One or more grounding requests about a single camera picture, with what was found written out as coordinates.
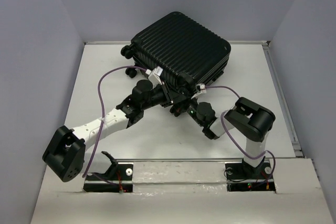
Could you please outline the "black hard-shell suitcase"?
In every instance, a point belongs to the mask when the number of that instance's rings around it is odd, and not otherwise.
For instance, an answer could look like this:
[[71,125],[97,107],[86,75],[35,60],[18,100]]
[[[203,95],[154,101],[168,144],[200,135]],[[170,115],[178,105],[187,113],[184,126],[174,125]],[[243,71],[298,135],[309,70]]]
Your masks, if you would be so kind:
[[137,33],[121,55],[142,68],[162,68],[170,88],[195,91],[216,81],[228,64],[230,43],[181,12],[171,12]]

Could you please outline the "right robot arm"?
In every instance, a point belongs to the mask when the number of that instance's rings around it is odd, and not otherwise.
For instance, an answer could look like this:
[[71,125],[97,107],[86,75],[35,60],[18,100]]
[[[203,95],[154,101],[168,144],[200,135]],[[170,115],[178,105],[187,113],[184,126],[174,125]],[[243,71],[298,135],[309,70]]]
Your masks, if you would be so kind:
[[203,128],[206,137],[216,140],[226,134],[243,153],[241,163],[226,168],[229,180],[242,182],[256,179],[267,153],[275,161],[274,154],[265,149],[268,133],[276,119],[269,109],[244,97],[240,97],[231,109],[223,111],[220,116],[215,115],[210,103],[198,103],[196,99],[170,108],[175,117],[184,112]]

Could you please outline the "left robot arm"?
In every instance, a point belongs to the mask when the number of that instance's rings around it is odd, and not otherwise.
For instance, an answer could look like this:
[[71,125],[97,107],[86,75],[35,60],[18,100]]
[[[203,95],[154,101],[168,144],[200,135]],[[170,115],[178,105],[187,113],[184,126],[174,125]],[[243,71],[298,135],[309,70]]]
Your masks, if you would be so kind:
[[43,161],[63,181],[69,182],[80,172],[88,174],[93,157],[85,159],[86,151],[96,149],[100,140],[125,130],[143,118],[144,110],[161,105],[167,107],[191,97],[184,87],[169,89],[165,83],[156,86],[149,80],[140,80],[131,94],[110,112],[82,126],[59,127],[44,154]]

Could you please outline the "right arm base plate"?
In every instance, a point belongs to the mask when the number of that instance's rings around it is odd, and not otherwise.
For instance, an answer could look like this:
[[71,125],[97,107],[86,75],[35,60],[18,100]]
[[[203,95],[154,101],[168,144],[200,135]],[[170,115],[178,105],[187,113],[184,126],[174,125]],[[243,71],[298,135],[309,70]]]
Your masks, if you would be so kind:
[[224,176],[229,192],[276,191],[272,167],[269,162],[262,164],[260,171],[248,174],[242,163],[225,164]]

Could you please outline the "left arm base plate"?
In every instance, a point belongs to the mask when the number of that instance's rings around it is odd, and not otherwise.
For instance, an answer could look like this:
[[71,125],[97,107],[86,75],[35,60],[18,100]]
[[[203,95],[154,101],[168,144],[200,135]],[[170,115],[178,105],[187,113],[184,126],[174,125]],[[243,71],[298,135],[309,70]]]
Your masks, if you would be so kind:
[[83,190],[88,193],[132,193],[134,163],[111,165],[106,172],[86,176]]

